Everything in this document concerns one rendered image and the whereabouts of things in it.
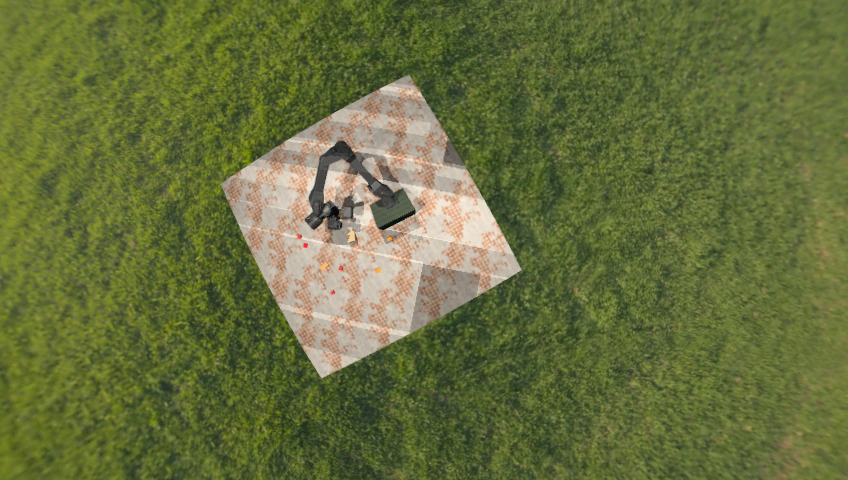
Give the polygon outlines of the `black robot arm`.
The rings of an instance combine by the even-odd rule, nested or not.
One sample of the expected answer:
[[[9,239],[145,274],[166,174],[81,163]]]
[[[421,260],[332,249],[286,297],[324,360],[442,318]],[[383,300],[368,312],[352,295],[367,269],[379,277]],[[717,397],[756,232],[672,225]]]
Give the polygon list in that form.
[[[334,146],[329,148],[327,152],[320,156],[317,176],[314,186],[309,195],[309,204],[313,212],[309,214],[305,221],[310,228],[316,229],[323,224],[324,217],[332,217],[335,214],[335,205],[331,200],[324,203],[324,185],[326,181],[327,171],[330,164],[344,159],[350,163],[352,167],[368,182],[367,188],[374,194],[375,197],[381,198],[381,201],[387,209],[395,206],[397,201],[393,191],[386,184],[382,184],[379,180],[369,174],[367,169],[356,159],[356,155],[345,141],[340,140]],[[327,227],[330,230],[342,228],[340,217],[326,218]]]

